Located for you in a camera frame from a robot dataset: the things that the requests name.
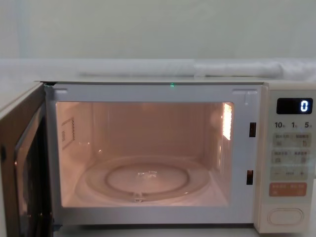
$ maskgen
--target microwave door window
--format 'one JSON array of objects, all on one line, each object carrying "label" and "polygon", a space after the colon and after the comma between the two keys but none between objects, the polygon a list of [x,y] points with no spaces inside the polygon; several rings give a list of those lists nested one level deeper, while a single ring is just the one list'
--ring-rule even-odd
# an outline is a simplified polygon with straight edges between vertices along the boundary
[{"label": "microwave door window", "polygon": [[45,150],[44,106],[34,114],[15,148],[20,236],[38,235],[40,224],[50,215]]}]

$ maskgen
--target open microwave door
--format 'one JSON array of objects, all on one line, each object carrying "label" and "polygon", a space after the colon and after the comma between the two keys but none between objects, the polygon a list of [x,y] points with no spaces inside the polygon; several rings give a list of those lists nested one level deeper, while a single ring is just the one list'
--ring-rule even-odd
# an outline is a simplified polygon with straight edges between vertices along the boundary
[{"label": "open microwave door", "polygon": [[5,99],[0,104],[0,236],[49,237],[43,84],[28,84]]}]

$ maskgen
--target control panel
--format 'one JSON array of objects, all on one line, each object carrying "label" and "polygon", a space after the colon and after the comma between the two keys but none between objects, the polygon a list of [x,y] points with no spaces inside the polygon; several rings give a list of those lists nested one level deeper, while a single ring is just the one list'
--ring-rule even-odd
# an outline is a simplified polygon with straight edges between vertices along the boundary
[{"label": "control panel", "polygon": [[261,233],[302,232],[309,224],[315,176],[316,91],[270,88],[266,99],[255,225]]}]

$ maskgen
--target door open button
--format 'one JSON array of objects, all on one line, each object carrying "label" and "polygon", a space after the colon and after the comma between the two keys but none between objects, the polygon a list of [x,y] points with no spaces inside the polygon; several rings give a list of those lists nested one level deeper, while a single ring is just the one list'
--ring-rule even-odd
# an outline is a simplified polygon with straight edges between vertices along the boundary
[{"label": "door open button", "polygon": [[278,208],[269,213],[268,221],[272,225],[298,225],[303,218],[303,212],[298,208]]}]

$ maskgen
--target digital display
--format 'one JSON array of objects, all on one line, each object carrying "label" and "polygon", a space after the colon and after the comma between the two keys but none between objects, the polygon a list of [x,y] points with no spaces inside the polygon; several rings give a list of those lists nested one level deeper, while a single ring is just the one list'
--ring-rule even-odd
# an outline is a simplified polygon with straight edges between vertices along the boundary
[{"label": "digital display", "polygon": [[276,113],[279,115],[309,115],[313,110],[312,98],[278,98]]}]

